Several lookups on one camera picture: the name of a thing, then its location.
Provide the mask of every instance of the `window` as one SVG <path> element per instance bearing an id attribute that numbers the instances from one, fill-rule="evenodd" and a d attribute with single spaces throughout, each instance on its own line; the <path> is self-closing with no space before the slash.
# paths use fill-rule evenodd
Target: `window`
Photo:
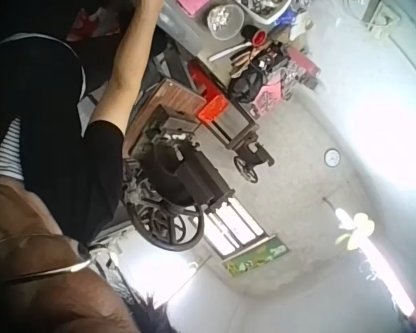
<path id="1" fill-rule="evenodd" d="M 215 212 L 205 214 L 205 237 L 226 259 L 268 236 L 237 199 L 230 198 Z"/>

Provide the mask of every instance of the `bowl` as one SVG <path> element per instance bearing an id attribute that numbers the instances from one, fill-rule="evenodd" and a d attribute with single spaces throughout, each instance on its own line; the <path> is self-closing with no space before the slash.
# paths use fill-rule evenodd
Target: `bowl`
<path id="1" fill-rule="evenodd" d="M 228 40 L 237 35 L 245 15 L 238 5 L 224 5 L 213 8 L 207 18 L 208 29 L 217 40 Z"/>

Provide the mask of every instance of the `black sleeve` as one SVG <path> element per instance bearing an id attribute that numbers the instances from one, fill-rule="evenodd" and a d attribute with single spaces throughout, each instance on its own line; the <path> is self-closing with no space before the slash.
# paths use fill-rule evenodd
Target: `black sleeve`
<path id="1" fill-rule="evenodd" d="M 94 121 L 85 131 L 89 211 L 87 228 L 77 235 L 80 240 L 92 240 L 114 216 L 122 195 L 122 145 L 123 133 L 108 121 Z"/>

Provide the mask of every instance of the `light fixture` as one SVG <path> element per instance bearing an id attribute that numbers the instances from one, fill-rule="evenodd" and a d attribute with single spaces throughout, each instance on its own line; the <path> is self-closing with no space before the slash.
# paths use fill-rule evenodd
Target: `light fixture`
<path id="1" fill-rule="evenodd" d="M 355 222 L 345 210 L 338 208 L 335 214 L 344 229 L 351 230 L 356 227 Z M 407 317 L 411 316 L 415 311 L 415 306 L 384 256 L 367 237 L 358 240 L 358 247 L 367 257 L 377 276 L 383 280 L 402 313 Z"/>

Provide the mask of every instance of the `cloth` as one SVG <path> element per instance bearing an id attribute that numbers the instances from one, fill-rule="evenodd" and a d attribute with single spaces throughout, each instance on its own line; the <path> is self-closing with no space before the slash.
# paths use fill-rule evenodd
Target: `cloth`
<path id="1" fill-rule="evenodd" d="M 0 42 L 0 45 L 13 42 L 16 40 L 22 40 L 24 38 L 46 38 L 49 40 L 55 40 L 64 44 L 67 48 L 74 53 L 73 49 L 66 43 L 52 38 L 47 35 L 37 33 L 18 33 L 14 34 L 4 41 Z M 86 89 L 85 71 L 82 67 L 82 91 L 80 99 L 83 97 Z M 23 173 L 21 172 L 20 162 L 20 118 L 12 120 L 8 132 L 6 133 L 1 145 L 0 145 L 0 176 L 8 176 L 14 179 L 23 180 Z"/>
<path id="2" fill-rule="evenodd" d="M 87 243 L 111 221 L 121 197 L 123 133 L 97 121 L 81 136 L 82 81 L 79 60 L 59 42 L 26 38 L 0 46 L 0 144 L 19 117 L 26 190 L 42 199 L 64 234 Z"/>
<path id="3" fill-rule="evenodd" d="M 20 118 L 11 122 L 0 145 L 0 176 L 23 180 L 20 163 Z"/>

